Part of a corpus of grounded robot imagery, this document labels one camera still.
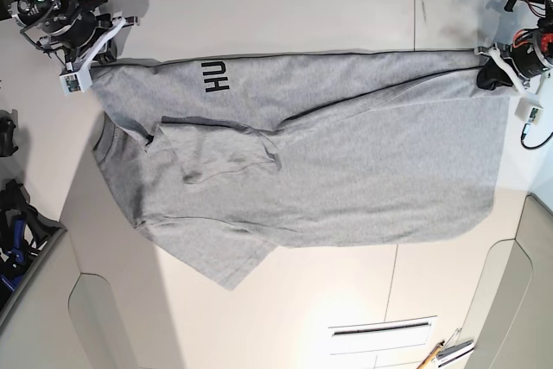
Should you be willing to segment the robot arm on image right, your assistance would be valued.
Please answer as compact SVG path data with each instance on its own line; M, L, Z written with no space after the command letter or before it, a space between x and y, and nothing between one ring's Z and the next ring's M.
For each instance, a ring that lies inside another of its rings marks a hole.
M507 0L504 10L512 12L518 0ZM492 91L500 86L526 94L530 83L552 69L552 0L521 0L537 18L537 26L520 29L509 44L478 47L487 58L477 75L477 86Z

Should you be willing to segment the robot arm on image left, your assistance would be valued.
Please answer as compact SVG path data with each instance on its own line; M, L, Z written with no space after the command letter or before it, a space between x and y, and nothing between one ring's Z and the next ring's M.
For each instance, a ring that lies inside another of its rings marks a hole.
M65 72L92 61L113 61L111 39L135 17L99 11L108 0L14 0L8 6L19 35L33 49L57 58Z

